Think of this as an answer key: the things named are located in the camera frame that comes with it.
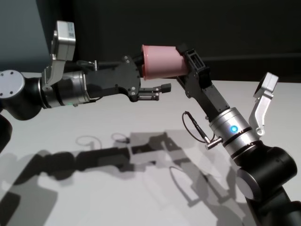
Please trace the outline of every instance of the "white table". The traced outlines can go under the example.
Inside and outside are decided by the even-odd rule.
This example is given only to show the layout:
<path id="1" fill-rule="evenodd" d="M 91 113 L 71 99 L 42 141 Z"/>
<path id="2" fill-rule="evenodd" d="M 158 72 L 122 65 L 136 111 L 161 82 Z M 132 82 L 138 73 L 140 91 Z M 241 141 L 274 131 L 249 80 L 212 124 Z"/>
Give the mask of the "white table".
<path id="1" fill-rule="evenodd" d="M 241 226 L 243 221 L 253 226 L 226 150 L 219 145 L 207 151 L 183 127 L 181 114 L 187 110 L 212 134 L 197 102 L 188 99 L 175 80 L 142 81 L 142 86 L 169 82 L 172 92 L 161 94 L 159 101 L 131 103 L 126 96 L 115 95 L 77 108 L 42 110 L 29 121 L 17 121 L 4 111 L 13 135 L 0 154 L 0 199 L 6 195 L 16 208 L 8 225 Z M 248 119 L 258 83 L 214 84 Z M 287 150 L 298 166 L 300 90 L 301 84 L 277 85 L 262 139 L 266 145 Z M 116 141 L 123 139 L 116 133 L 128 137 L 130 143 Z M 55 158 L 60 152 L 67 153 Z M 72 161 L 80 152 L 83 158 L 78 157 L 77 163 L 83 163 L 85 156 L 94 159 L 85 162 L 89 165 L 85 171 L 60 171 L 52 176 L 40 172 L 49 168 L 46 164 L 57 170 L 62 165 L 59 161 Z M 35 162 L 29 164 L 33 157 Z M 40 175 L 12 186 L 29 165 Z M 292 200 L 301 200 L 301 174 L 284 187 Z"/>

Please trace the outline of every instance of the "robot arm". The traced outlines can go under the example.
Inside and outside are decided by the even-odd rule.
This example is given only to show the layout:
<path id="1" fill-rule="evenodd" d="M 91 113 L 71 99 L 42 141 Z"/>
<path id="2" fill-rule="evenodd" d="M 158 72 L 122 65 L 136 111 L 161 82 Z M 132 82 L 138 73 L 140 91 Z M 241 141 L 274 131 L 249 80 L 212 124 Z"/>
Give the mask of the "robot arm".
<path id="1" fill-rule="evenodd" d="M 206 148 L 211 149 L 222 143 L 240 166 L 237 185 L 246 197 L 257 224 L 301 224 L 301 203 L 291 202 L 282 187 L 296 175 L 296 164 L 283 149 L 265 146 L 260 141 L 264 134 L 264 115 L 277 82 L 275 75 L 268 73 L 260 83 L 254 95 L 257 102 L 249 124 L 236 108 L 228 105 L 212 84 L 210 69 L 195 50 L 185 45 L 165 47 L 163 52 L 159 51 L 160 47 L 151 52 L 147 46 L 143 46 L 143 57 L 138 60 L 124 56 L 120 62 L 102 70 L 99 70 L 98 62 L 87 62 L 93 66 L 92 69 L 63 73 L 66 61 L 72 59 L 74 44 L 73 24 L 58 22 L 52 42 L 51 65 L 45 69 L 41 78 L 27 79 L 12 70 L 1 72 L 0 109 L 8 110 L 16 119 L 27 120 L 37 115 L 42 107 L 77 106 L 118 93 L 127 95 L 133 102 L 158 100 L 159 92 L 170 91 L 170 84 L 141 88 L 140 74 L 145 79 L 178 76 L 187 97 L 196 99 L 217 136 L 216 140 L 206 139 L 206 134 L 194 122 L 206 142 Z M 171 49 L 175 54 L 167 56 L 166 53 Z M 149 60 L 152 55 L 156 60 Z M 2 150 L 11 134 L 11 126 L 2 116 L 0 127 Z"/>

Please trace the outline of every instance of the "black cable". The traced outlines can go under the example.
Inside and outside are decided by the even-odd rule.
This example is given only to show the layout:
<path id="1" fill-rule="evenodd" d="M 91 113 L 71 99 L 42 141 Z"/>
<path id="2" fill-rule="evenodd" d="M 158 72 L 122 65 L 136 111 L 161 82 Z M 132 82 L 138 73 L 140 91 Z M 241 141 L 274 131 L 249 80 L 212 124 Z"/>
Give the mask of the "black cable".
<path id="1" fill-rule="evenodd" d="M 183 125 L 184 125 L 185 129 L 186 129 L 187 132 L 188 132 L 193 138 L 195 138 L 197 141 L 206 144 L 206 142 L 205 142 L 204 140 L 200 140 L 200 139 L 196 138 L 196 137 L 190 132 L 190 130 L 187 128 L 186 123 L 185 123 L 185 120 L 184 120 L 184 115 L 186 115 L 186 114 L 187 114 L 187 112 L 184 112 L 184 113 L 182 114 L 182 122 L 183 122 Z M 211 139 L 210 142 L 212 142 L 212 141 L 214 140 L 214 138 L 215 138 L 215 134 L 213 134 L 213 137 L 212 137 L 212 139 Z"/>

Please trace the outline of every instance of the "pink cylinder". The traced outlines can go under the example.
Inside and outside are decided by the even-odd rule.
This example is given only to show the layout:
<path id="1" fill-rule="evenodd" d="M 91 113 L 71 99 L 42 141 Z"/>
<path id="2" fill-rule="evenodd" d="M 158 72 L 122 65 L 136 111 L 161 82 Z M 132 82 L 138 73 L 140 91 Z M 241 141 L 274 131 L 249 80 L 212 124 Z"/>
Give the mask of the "pink cylinder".
<path id="1" fill-rule="evenodd" d="M 189 72 L 184 58 L 175 46 L 142 45 L 142 51 L 144 80 L 175 77 Z"/>

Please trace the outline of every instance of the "blue led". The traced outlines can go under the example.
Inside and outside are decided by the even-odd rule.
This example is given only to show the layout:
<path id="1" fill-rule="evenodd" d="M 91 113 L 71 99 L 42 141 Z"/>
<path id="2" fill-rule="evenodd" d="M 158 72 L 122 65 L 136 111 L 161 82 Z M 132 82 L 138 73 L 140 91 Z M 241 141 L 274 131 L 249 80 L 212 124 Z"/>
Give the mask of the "blue led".
<path id="1" fill-rule="evenodd" d="M 231 127 L 230 127 L 230 131 L 231 131 L 232 133 L 236 133 L 236 132 L 238 131 L 238 127 L 237 127 L 237 126 L 231 126 Z"/>

